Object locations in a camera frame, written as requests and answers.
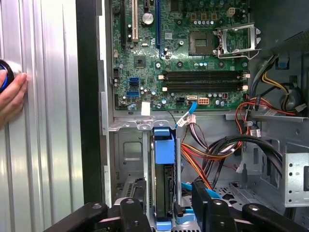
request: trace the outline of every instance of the blue tab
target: blue tab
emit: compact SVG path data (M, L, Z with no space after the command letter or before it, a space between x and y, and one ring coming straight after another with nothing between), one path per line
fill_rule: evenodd
M155 140L154 146L156 164L173 164L175 162L175 142L173 134L171 134L171 139Z
M156 229L157 231L171 231L172 223L171 221L157 221Z
M163 128L154 128L154 136L169 136L169 128L163 127Z

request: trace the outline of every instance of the hand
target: hand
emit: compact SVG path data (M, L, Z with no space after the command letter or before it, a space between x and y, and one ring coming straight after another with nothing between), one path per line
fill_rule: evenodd
M0 87L6 77L6 71L0 70ZM19 74L9 86L0 93L0 128L16 118L24 107L24 94L27 90L27 74Z

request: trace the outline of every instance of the yellow wire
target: yellow wire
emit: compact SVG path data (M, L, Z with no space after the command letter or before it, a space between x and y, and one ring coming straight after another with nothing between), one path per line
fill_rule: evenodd
M208 184L208 182L206 181L206 179L203 177L201 171L198 169L198 167L195 165L195 163L193 162L193 160L191 159L191 157L189 156L189 154L184 151L182 149L182 153L188 158L190 164L192 165L192 167L195 169L195 171L198 173L198 175L204 180L205 185L207 186L208 189L211 189L211 186Z
M212 158L215 158L215 159L223 159L223 158L226 158L226 157L228 157L229 155L233 154L233 152L231 152L231 153L228 153L228 154L226 154L226 155L224 155L224 156L213 156L213 155L210 155L210 154L208 154L208 153L202 152L202 151L196 149L195 147L190 146L189 144L182 143L182 145L191 148L192 150L194 150L194 151L196 151L196 152L202 154L203 156L208 156L208 157L212 157Z

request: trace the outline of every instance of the metal side panel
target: metal side panel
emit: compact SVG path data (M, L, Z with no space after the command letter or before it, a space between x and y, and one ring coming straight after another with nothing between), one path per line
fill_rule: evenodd
M0 231L41 232L83 201L74 0L2 0L1 58L28 73L0 130Z

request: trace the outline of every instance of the pcie slot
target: pcie slot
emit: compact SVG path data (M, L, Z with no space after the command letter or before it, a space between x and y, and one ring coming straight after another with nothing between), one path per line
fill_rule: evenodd
M121 46L126 47L126 5L125 0L120 0L120 40Z
M168 92L203 92L218 91L230 92L241 89L240 83L168 83Z
M132 41L139 41L138 0L132 0Z
M160 46L161 46L161 2L160 0L155 1L155 42L156 42L156 47L160 51Z
M241 74L238 71L203 71L203 72L164 72L168 81L196 81L196 80L237 80Z

